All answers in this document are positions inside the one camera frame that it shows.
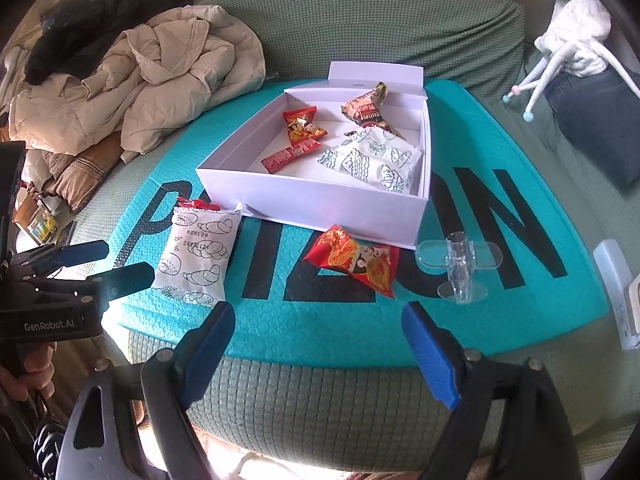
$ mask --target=white charger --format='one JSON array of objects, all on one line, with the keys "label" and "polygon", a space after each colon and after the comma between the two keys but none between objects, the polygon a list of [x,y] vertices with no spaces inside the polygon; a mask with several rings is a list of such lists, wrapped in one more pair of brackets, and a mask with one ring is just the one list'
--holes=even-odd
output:
[{"label": "white charger", "polygon": [[623,351],[640,346],[640,276],[633,279],[616,240],[603,240],[593,257],[604,282]]}]

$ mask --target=beige jacket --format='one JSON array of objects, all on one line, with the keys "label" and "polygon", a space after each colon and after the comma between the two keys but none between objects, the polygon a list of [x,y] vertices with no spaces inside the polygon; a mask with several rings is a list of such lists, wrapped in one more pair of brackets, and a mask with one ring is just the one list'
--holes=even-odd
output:
[{"label": "beige jacket", "polygon": [[88,78],[53,74],[20,92],[9,134],[77,155],[122,127],[123,158],[131,160],[203,111],[257,90],[264,73],[258,37],[225,9],[172,9],[121,33]]}]

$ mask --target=croissant print packaging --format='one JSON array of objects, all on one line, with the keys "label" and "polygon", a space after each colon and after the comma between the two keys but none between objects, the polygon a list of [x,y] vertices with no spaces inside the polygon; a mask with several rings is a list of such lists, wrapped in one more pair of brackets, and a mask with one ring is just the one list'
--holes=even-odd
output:
[{"label": "croissant print packaging", "polygon": [[236,241],[241,208],[221,210],[200,200],[178,200],[153,288],[186,303],[215,306]]},{"label": "croissant print packaging", "polygon": [[346,134],[340,146],[326,150],[317,161],[378,189],[408,194],[421,158],[422,152],[406,140],[367,126]]}]

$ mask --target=finger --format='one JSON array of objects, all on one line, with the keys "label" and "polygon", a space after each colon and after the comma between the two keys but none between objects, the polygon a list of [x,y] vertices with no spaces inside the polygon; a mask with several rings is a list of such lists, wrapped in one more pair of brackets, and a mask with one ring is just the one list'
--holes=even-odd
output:
[{"label": "finger", "polygon": [[24,374],[18,379],[24,387],[29,390],[41,390],[53,377],[53,363],[49,363],[44,370],[35,372],[33,374]]},{"label": "finger", "polygon": [[53,385],[53,382],[51,381],[43,389],[40,390],[40,393],[45,399],[49,399],[53,395],[53,392],[55,391],[56,391],[56,387]]},{"label": "finger", "polygon": [[29,374],[40,372],[51,364],[52,356],[53,348],[48,343],[43,343],[24,358],[24,370]]},{"label": "finger", "polygon": [[0,367],[0,383],[12,399],[27,400],[29,397],[27,388],[2,367]]}]

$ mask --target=cardboard box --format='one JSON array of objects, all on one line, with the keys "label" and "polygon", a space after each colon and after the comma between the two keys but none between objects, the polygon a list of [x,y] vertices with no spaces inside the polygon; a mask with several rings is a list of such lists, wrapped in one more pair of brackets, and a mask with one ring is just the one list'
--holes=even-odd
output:
[{"label": "cardboard box", "polygon": [[[339,145],[356,129],[340,106],[383,81],[388,95],[382,116],[423,153],[411,194],[375,189],[316,162],[322,150],[299,158],[278,174],[260,161],[290,146],[283,111],[317,106],[314,124],[328,135],[320,141]],[[341,61],[332,62],[326,81],[288,88],[232,133],[196,169],[213,202],[225,208],[238,203],[242,214],[326,231],[341,225],[351,235],[415,249],[429,197],[431,133],[421,67]]]}]

